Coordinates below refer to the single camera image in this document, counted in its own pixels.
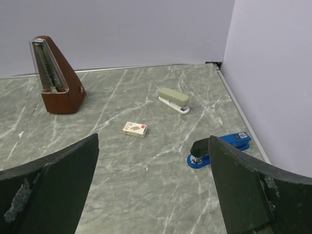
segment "stapler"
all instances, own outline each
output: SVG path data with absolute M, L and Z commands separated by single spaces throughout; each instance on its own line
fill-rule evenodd
M 186 115 L 189 113 L 190 108 L 187 106 L 190 102 L 189 96 L 165 87 L 158 90 L 158 95 L 159 101 L 170 106 L 180 114 Z
M 220 139 L 241 151 L 249 149 L 249 141 L 252 140 L 246 132 L 221 136 Z M 187 164 L 190 167 L 198 169 L 210 164 L 208 142 L 209 138 L 205 138 L 193 143 L 190 150 L 191 154 L 187 157 Z

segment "wooden metronome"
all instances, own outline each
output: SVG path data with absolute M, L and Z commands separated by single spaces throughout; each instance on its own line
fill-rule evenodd
M 58 47 L 48 36 L 29 42 L 45 108 L 52 114 L 78 111 L 86 92 Z

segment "gray marble surface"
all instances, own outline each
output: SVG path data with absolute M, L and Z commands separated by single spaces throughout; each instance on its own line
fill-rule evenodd
M 0 80 L 0 169 L 99 133 L 99 157 L 77 234 L 225 234 L 210 166 L 186 163 L 193 142 L 248 129 L 211 64 L 80 73 L 87 96 L 72 115 L 46 112 L 35 78 Z M 158 101 L 190 96 L 183 116 Z M 127 136 L 127 121 L 148 126 Z M 254 142 L 247 151 L 262 160 Z

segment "table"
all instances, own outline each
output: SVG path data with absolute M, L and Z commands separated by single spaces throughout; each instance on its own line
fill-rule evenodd
M 46 112 L 35 77 L 0 80 L 0 170 L 92 133 L 99 157 L 77 234 L 225 234 L 210 166 L 191 169 L 194 141 L 248 132 L 212 64 L 79 73 L 87 96 L 72 115 Z M 180 115 L 158 100 L 168 87 L 190 97 Z M 127 121 L 148 126 L 124 135 Z M 263 160 L 252 141 L 247 153 Z

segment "metal edge strip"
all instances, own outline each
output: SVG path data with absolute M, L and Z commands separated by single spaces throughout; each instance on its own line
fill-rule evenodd
M 128 66 L 128 67 L 109 67 L 109 68 L 95 68 L 95 69 L 82 69 L 76 70 L 76 74 L 84 72 L 100 72 L 100 71 L 110 71 L 110 70 L 119 70 L 119 69 L 131 69 L 131 68 L 144 68 L 144 67 L 161 67 L 161 66 L 175 66 L 175 65 L 186 65 L 185 63 L 177 64 L 158 64 L 158 65 L 142 65 L 142 66 Z M 35 77 L 36 74 L 26 74 L 26 75 L 16 75 L 10 77 L 2 77 L 0 79 L 11 79 L 11 78 L 28 78 Z
M 252 135 L 253 140 L 255 141 L 256 145 L 258 146 L 259 151 L 260 151 L 260 153 L 262 154 L 262 157 L 263 157 L 264 161 L 265 161 L 266 163 L 272 165 L 272 163 L 271 163 L 271 161 L 269 160 L 267 154 L 265 153 L 265 151 L 264 151 L 264 149 L 263 149 L 263 147 L 262 147 L 262 145 L 261 145 L 259 139 L 257 138 L 256 134 L 254 133 L 253 128 L 251 127 L 249 121 L 247 120 L 247 118 L 246 118 L 246 116 L 245 116 L 245 114 L 244 114 L 242 108 L 241 108 L 240 105 L 238 104 L 238 102 L 237 102 L 237 100 L 236 100 L 236 98 L 235 98 L 233 92 L 231 91 L 231 89 L 230 89 L 228 83 L 226 82 L 226 80 L 225 80 L 223 74 L 221 73 L 220 70 L 217 70 L 217 73 L 219 74 L 219 76 L 220 76 L 220 78 L 221 78 L 221 80 L 222 80 L 222 82 L 223 82 L 225 88 L 227 89 L 228 93 L 230 94 L 230 96 L 231 96 L 231 98 L 232 98 L 232 100 L 233 100 L 233 102 L 234 102 L 234 104 L 235 104 L 235 106 L 236 106 L 236 108 L 237 108 L 237 110 L 238 110 L 240 116 L 242 117 L 243 121 L 245 122 L 245 124 L 246 124 L 246 126 L 247 126 L 247 128 L 248 128 L 248 130 L 249 130 L 249 132 L 250 132 L 250 134 Z

